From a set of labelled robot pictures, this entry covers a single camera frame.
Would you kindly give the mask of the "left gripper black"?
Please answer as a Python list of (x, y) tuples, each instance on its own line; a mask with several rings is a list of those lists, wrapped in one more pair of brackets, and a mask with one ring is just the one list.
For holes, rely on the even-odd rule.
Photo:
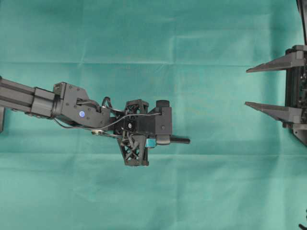
[(147, 138), (139, 131), (141, 114), (148, 112), (149, 104), (141, 99), (128, 101), (123, 114), (127, 117), (114, 125), (118, 145), (126, 166), (148, 166), (148, 148), (156, 147), (155, 138)]

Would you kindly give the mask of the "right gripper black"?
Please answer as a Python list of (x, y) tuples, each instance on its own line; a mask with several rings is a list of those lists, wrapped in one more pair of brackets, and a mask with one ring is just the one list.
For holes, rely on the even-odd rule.
[(307, 123), (307, 46), (296, 45), (283, 57), (246, 70), (246, 73), (286, 70), (285, 106), (245, 102), (277, 121)]

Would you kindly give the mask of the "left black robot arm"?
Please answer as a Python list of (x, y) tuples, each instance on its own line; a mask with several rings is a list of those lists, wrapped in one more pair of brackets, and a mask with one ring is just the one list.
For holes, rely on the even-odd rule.
[(148, 135), (137, 133), (139, 118), (148, 114), (149, 104), (141, 99), (128, 101), (124, 110), (113, 108), (109, 97), (101, 104), (89, 99), (85, 89), (65, 82), (53, 91), (29, 87), (10, 80), (0, 80), (0, 107), (20, 111), (28, 116), (54, 120), (66, 129), (90, 130), (93, 135), (117, 139), (127, 166), (147, 166)]

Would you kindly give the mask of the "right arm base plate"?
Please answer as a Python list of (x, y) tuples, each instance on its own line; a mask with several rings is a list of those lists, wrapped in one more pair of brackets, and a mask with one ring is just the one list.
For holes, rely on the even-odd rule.
[(307, 145), (307, 125), (291, 124), (293, 134), (306, 146)]

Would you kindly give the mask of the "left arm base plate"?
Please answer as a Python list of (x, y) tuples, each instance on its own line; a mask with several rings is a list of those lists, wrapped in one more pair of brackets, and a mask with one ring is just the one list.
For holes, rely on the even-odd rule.
[(0, 107), (0, 133), (4, 130), (5, 108)]

